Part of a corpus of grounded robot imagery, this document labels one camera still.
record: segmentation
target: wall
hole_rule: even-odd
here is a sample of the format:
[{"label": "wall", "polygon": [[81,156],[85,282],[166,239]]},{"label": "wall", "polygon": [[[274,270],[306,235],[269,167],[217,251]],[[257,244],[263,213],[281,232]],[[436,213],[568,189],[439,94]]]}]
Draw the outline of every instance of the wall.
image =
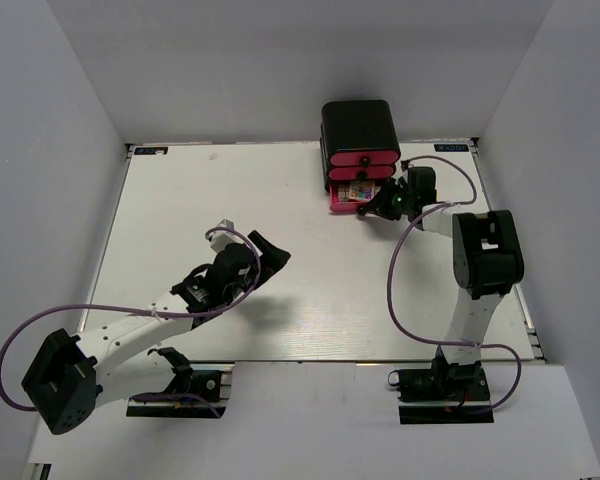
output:
[{"label": "wall", "polygon": [[552,0],[49,0],[127,142],[308,140],[383,97],[402,139],[480,135]]},{"label": "wall", "polygon": [[524,291],[600,461],[600,0],[556,0],[481,141],[488,193],[516,217]]},{"label": "wall", "polygon": [[[0,0],[0,346],[28,316],[84,300],[124,146],[44,0]],[[11,351],[8,391],[44,336]],[[36,415],[0,402],[0,479],[19,479]]]}]

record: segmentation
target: drawer front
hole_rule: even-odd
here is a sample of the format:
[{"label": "drawer front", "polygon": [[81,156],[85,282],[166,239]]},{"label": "drawer front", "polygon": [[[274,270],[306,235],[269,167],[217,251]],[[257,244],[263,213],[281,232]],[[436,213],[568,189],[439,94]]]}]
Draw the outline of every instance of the drawer front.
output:
[{"label": "drawer front", "polygon": [[337,181],[351,181],[358,178],[358,173],[364,172],[367,174],[366,178],[378,179],[387,178],[392,176],[396,171],[393,164],[391,165],[379,165],[372,166],[369,168],[363,167],[345,167],[345,168],[334,168],[329,171],[329,178]]},{"label": "drawer front", "polygon": [[340,152],[331,157],[334,167],[352,167],[368,165],[390,165],[398,160],[398,153],[392,150],[377,152]]}]

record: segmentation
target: white table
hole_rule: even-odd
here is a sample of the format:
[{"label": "white table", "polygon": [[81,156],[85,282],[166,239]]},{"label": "white table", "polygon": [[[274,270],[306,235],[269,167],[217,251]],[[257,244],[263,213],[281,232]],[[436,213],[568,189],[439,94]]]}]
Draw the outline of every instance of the white table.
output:
[{"label": "white table", "polygon": [[[525,367],[493,424],[400,425],[388,365],[238,363],[215,419],[127,418],[123,401],[54,437],[40,422],[30,462],[49,480],[577,480],[600,475],[558,366]],[[494,397],[515,367],[485,367]]]},{"label": "white table", "polygon": [[[435,154],[432,144],[402,144],[402,158]],[[470,153],[448,153],[479,186]],[[386,307],[387,267],[406,222],[332,215],[318,144],[169,146],[133,156],[93,301],[147,306],[189,271],[213,259],[204,232],[223,218],[255,229],[292,255],[287,266],[234,311],[173,338],[192,360],[430,360],[435,347],[400,334]],[[441,199],[470,196],[453,169],[436,169]],[[482,191],[476,211],[487,204]],[[451,241],[414,232],[396,268],[394,297],[403,324],[442,338],[456,300]],[[116,314],[89,314],[96,328]],[[533,353],[514,294],[502,302],[487,342]],[[489,350],[487,359],[509,359]]]}]

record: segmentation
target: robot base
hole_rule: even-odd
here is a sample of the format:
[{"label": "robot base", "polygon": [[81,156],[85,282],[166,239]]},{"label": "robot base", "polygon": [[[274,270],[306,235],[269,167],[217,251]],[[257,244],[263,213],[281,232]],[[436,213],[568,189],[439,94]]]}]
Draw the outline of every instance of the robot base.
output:
[{"label": "robot base", "polygon": [[491,395],[484,370],[468,388],[444,396],[434,383],[431,369],[397,370],[398,411],[401,425],[493,423]]}]

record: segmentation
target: cable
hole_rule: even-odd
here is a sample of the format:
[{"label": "cable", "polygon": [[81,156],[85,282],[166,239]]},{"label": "cable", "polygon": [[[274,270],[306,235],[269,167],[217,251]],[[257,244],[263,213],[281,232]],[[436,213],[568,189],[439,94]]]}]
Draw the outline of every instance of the cable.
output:
[{"label": "cable", "polygon": [[220,418],[221,416],[211,402],[205,400],[200,395],[196,395],[195,393],[141,393],[131,397],[131,400],[136,402],[159,402],[162,400],[178,400],[180,398],[189,398],[191,400],[203,403],[209,407],[209,410],[211,410],[211,413],[213,413],[216,418]]},{"label": "cable", "polygon": [[214,228],[210,229],[209,231],[207,231],[205,235],[209,235],[210,233],[214,233],[214,232],[228,232],[232,235],[235,235],[240,240],[242,240],[245,243],[245,245],[247,247],[249,247],[249,249],[253,252],[253,255],[256,259],[256,266],[257,266],[256,277],[255,277],[251,287],[249,287],[249,289],[247,289],[247,291],[244,292],[243,295],[241,295],[235,301],[233,301],[232,303],[230,303],[229,305],[227,305],[225,307],[218,308],[216,310],[211,310],[209,312],[202,312],[202,313],[154,312],[152,310],[147,310],[147,309],[142,309],[142,308],[119,307],[116,305],[97,305],[97,304],[91,304],[91,303],[74,303],[74,304],[68,304],[68,305],[59,305],[57,307],[53,307],[53,308],[44,310],[40,313],[35,314],[33,317],[29,318],[27,321],[22,323],[22,325],[20,325],[18,328],[16,328],[13,331],[13,333],[11,335],[9,335],[7,340],[4,342],[4,344],[2,345],[2,348],[0,348],[0,398],[7,405],[9,405],[11,408],[14,408],[16,410],[20,410],[22,412],[37,411],[35,407],[29,407],[27,405],[19,404],[19,403],[15,402],[13,399],[11,399],[11,397],[9,397],[9,395],[7,394],[7,392],[4,388],[4,383],[2,382],[2,366],[4,364],[4,359],[5,359],[5,356],[7,355],[7,351],[9,350],[9,347],[11,346],[13,341],[18,337],[18,335],[20,335],[20,333],[22,333],[22,331],[25,328],[27,328],[29,325],[31,325],[32,323],[37,322],[41,318],[44,318],[53,313],[66,312],[69,310],[98,310],[98,311],[105,311],[105,312],[128,313],[128,314],[136,315],[139,317],[150,317],[153,315],[157,315],[157,316],[165,317],[165,318],[168,317],[168,318],[177,318],[177,319],[182,319],[182,318],[191,319],[191,318],[207,318],[210,316],[217,316],[228,310],[231,310],[232,308],[234,308],[237,305],[239,305],[240,303],[242,303],[244,301],[244,299],[247,298],[251,294],[251,292],[253,292],[253,290],[255,289],[255,286],[258,284],[258,280],[260,279],[260,270],[262,269],[262,265],[260,264],[260,257],[258,255],[258,250],[256,249],[255,245],[253,243],[251,243],[251,240],[249,240],[245,235],[241,234],[240,232],[233,230],[232,228],[214,227]]},{"label": "cable", "polygon": [[511,386],[509,391],[500,400],[498,400],[496,403],[494,403],[490,407],[472,412],[472,413],[478,413],[478,414],[485,413],[485,412],[491,411],[491,410],[499,407],[500,405],[505,403],[507,400],[509,400],[509,398],[511,398],[511,396],[515,392],[516,388],[518,388],[518,384],[520,383],[520,378],[522,376],[522,359],[520,358],[518,353],[510,346],[504,345],[502,343],[490,343],[490,344],[484,344],[484,345],[476,345],[471,342],[460,342],[460,341],[452,342],[452,341],[448,341],[448,340],[431,340],[429,338],[421,337],[419,335],[411,333],[409,330],[407,330],[406,328],[404,328],[402,326],[402,324],[398,320],[398,318],[396,316],[396,312],[393,308],[393,293],[392,293],[393,273],[396,268],[396,261],[398,259],[398,253],[400,253],[400,249],[402,248],[402,245],[404,244],[405,240],[407,239],[407,237],[409,236],[411,231],[415,228],[416,225],[418,225],[418,224],[420,224],[420,222],[422,222],[423,218],[425,218],[427,215],[431,215],[433,212],[436,212],[436,211],[442,210],[442,209],[446,209],[446,208],[452,207],[454,205],[471,205],[471,204],[475,203],[476,200],[478,199],[478,190],[476,188],[475,183],[469,176],[469,174],[467,172],[465,172],[462,168],[457,166],[456,164],[447,160],[446,158],[437,157],[435,155],[420,155],[418,157],[409,158],[409,159],[405,160],[405,162],[409,163],[409,162],[412,162],[415,160],[421,160],[424,158],[431,158],[434,160],[439,160],[443,163],[446,163],[447,165],[452,166],[457,171],[459,171],[468,180],[469,185],[471,186],[471,190],[473,192],[473,197],[471,198],[471,200],[465,200],[462,202],[456,202],[456,203],[444,202],[444,203],[437,204],[434,207],[432,207],[430,210],[427,210],[426,212],[422,212],[415,219],[413,219],[413,221],[411,223],[409,223],[406,230],[404,231],[404,233],[398,240],[398,243],[396,244],[396,247],[393,250],[393,254],[391,255],[391,261],[389,262],[389,271],[387,274],[387,307],[389,309],[389,316],[391,317],[393,324],[396,326],[396,328],[398,330],[400,330],[400,332],[402,332],[404,335],[406,335],[410,339],[415,340],[416,342],[424,343],[427,345],[440,345],[440,346],[448,346],[448,347],[480,347],[482,349],[501,348],[503,350],[507,350],[509,353],[511,353],[511,355],[513,355],[513,357],[516,360],[516,365],[517,365],[516,378],[513,381],[513,385]]}]

